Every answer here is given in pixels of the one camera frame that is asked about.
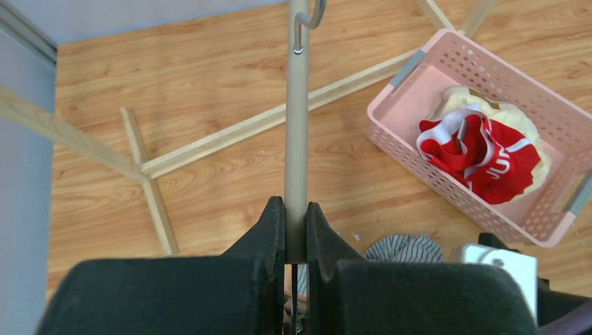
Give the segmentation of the grey striped underwear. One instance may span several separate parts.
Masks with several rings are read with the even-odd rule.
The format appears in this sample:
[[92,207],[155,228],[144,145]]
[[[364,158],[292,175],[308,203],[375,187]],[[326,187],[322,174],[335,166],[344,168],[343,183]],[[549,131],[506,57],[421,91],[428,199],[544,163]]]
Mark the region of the grey striped underwear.
[[427,235],[389,235],[362,253],[371,262],[443,263],[441,247]]

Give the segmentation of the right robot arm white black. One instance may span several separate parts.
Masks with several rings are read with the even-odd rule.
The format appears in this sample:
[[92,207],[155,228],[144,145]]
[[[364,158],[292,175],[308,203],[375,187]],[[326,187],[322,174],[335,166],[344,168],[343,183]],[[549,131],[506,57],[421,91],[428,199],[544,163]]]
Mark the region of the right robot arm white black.
[[553,291],[538,279],[537,316],[540,334],[591,334],[591,298]]

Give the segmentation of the red underwear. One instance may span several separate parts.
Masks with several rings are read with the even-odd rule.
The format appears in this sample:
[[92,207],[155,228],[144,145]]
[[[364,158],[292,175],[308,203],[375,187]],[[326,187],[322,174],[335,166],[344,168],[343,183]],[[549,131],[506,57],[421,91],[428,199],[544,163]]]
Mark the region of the red underwear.
[[542,156],[518,130],[489,118],[477,105],[422,120],[416,147],[428,163],[489,204],[526,194]]

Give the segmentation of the wooden clip hanger striped underwear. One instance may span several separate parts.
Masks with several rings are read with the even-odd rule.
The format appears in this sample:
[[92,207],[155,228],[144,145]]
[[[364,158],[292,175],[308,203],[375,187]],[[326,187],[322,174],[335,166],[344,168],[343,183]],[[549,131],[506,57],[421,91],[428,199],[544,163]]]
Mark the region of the wooden clip hanger striped underwear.
[[297,333],[298,265],[306,260],[306,211],[309,115],[309,31],[316,29],[327,2],[289,2],[289,37],[286,72],[285,137],[285,240],[286,262],[291,267],[290,333]]

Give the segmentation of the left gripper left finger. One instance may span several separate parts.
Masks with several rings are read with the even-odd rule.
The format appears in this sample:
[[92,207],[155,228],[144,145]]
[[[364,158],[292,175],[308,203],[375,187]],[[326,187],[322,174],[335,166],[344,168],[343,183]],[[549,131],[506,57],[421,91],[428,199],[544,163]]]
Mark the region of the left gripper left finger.
[[218,256],[85,260],[64,277],[38,334],[280,334],[284,205]]

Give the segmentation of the cream underwear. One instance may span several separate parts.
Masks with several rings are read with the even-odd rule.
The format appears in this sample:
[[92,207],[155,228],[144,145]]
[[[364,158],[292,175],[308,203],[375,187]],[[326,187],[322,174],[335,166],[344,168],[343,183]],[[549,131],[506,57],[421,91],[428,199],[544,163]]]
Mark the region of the cream underwear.
[[521,199],[539,189],[546,181],[551,170],[551,158],[545,152],[543,141],[534,123],[517,106],[512,103],[488,99],[478,90],[469,87],[453,86],[442,92],[440,103],[428,116],[427,120],[435,121],[453,110],[468,105],[477,105],[479,110],[489,118],[518,130],[534,143],[535,148],[542,156],[543,162],[535,169],[534,186],[529,187],[526,194],[520,195],[515,200]]

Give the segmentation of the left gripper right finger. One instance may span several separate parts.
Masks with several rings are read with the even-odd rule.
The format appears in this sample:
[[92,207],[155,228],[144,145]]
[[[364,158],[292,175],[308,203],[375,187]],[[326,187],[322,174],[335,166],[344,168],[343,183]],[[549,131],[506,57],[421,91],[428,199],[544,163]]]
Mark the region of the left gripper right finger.
[[306,212],[309,334],[537,334],[511,276],[490,265],[371,262]]

